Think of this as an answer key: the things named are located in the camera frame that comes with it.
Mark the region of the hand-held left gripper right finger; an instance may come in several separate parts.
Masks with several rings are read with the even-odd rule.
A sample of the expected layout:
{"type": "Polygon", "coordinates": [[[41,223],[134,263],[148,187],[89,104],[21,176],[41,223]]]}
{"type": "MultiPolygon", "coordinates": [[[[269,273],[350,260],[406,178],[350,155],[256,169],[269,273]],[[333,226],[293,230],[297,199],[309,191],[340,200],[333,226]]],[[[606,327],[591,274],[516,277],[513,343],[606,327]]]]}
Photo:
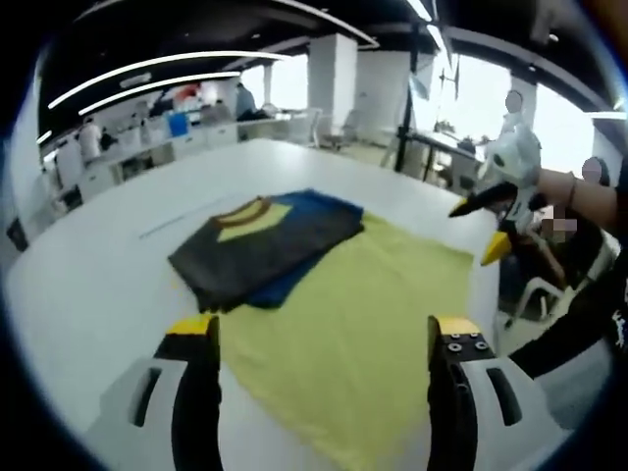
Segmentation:
{"type": "Polygon", "coordinates": [[[541,387],[465,318],[428,320],[431,470],[535,470],[568,433],[541,387]]]}

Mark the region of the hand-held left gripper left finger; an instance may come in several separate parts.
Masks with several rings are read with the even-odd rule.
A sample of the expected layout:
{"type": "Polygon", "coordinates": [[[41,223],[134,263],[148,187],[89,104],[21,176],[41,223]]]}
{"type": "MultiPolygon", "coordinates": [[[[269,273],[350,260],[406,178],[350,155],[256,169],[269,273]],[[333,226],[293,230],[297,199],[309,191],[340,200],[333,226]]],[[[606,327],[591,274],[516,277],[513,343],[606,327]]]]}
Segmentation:
{"type": "Polygon", "coordinates": [[[220,321],[173,325],[101,395],[85,434],[108,470],[218,470],[220,321]]]}

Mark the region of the person's right hand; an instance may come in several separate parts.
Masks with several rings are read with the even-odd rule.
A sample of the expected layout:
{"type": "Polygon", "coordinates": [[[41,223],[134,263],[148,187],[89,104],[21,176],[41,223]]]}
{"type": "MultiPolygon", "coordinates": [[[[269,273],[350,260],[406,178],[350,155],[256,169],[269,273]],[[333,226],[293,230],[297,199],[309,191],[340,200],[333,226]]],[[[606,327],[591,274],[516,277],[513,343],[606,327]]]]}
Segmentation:
{"type": "Polygon", "coordinates": [[[567,205],[575,181],[572,173],[541,169],[536,187],[549,204],[567,205]]]}

